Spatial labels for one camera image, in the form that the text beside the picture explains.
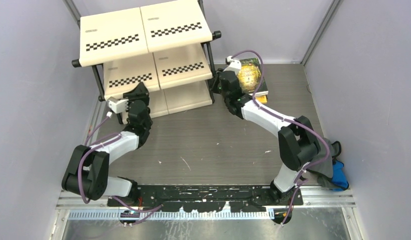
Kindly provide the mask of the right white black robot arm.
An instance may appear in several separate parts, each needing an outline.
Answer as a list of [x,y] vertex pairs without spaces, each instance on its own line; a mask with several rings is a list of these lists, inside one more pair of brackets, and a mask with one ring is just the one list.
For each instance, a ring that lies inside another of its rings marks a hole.
[[290,200],[301,174],[325,162],[331,155],[329,144],[313,130],[305,116],[284,115],[244,93],[233,70],[217,70],[212,91],[220,94],[228,111],[252,122],[277,138],[282,165],[269,187],[272,201],[279,206]]

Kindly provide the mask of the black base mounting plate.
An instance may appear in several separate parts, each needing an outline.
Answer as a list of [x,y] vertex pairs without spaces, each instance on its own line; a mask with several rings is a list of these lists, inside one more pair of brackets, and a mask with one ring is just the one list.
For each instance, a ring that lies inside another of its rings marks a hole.
[[278,193],[268,185],[139,185],[128,197],[109,199],[109,207],[146,207],[153,209],[163,205],[161,210],[173,213],[179,209],[191,213],[219,213],[225,204],[231,213],[263,212],[269,206],[302,205],[301,192],[294,189]]

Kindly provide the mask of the grey cloth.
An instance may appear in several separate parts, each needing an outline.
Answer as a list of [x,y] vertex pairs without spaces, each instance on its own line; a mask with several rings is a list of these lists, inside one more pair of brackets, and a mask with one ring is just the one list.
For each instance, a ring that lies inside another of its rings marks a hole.
[[341,190],[339,184],[335,183],[336,174],[334,170],[335,158],[338,157],[342,152],[341,143],[339,141],[332,142],[327,138],[323,138],[329,148],[329,155],[326,156],[326,148],[321,141],[317,141],[320,146],[319,153],[312,159],[310,164],[318,162],[323,159],[319,164],[310,166],[307,168],[307,171],[310,172],[313,176],[316,177],[316,181],[323,187],[326,187],[331,190]]

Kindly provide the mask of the aluminium rail frame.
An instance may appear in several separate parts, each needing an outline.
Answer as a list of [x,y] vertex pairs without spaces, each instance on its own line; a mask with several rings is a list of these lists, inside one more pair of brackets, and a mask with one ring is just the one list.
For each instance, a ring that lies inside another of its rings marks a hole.
[[62,192],[52,240],[361,240],[352,193],[320,185],[282,200],[267,185],[140,185],[84,204]]

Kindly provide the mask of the green gold cover book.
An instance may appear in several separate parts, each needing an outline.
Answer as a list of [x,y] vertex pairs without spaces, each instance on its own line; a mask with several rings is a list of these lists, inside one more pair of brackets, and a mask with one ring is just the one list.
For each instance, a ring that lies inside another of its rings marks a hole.
[[237,75],[239,85],[244,93],[252,95],[257,89],[256,97],[265,96],[269,94],[269,90],[265,79],[262,78],[262,69],[259,59],[256,57],[241,59],[241,69]]

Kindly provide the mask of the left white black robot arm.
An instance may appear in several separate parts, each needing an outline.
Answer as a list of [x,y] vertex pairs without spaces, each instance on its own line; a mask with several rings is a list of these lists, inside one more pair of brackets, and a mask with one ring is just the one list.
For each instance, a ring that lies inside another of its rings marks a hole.
[[153,125],[149,108],[150,92],[144,83],[123,94],[123,102],[112,99],[112,110],[127,110],[127,124],[121,132],[106,141],[74,148],[64,172],[61,188],[81,196],[84,203],[96,201],[103,196],[119,197],[122,203],[132,207],[138,203],[140,194],[137,182],[126,177],[109,175],[110,164],[123,155],[142,147]]

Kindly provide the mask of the yellow book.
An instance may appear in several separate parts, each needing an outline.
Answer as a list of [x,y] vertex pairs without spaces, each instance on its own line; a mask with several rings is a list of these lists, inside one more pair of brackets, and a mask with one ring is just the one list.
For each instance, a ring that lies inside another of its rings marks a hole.
[[261,104],[267,104],[268,103],[268,96],[267,95],[255,96],[255,99],[258,102],[260,102]]

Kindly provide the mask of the blue cloth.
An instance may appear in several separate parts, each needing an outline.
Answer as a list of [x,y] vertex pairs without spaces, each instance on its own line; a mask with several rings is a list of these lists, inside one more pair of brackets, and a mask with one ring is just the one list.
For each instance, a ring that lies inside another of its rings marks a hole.
[[347,190],[350,187],[346,175],[343,171],[344,166],[344,163],[339,160],[335,160],[332,164],[333,176],[331,183],[334,185],[334,188],[332,189],[333,191],[341,192]]

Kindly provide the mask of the cream three-tier shelf rack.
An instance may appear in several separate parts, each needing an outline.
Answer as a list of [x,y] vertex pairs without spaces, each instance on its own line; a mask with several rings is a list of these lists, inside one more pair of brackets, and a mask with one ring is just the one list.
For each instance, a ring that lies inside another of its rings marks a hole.
[[99,100],[123,99],[144,83],[153,118],[209,106],[216,74],[201,0],[173,0],[81,16],[75,68],[90,67]]

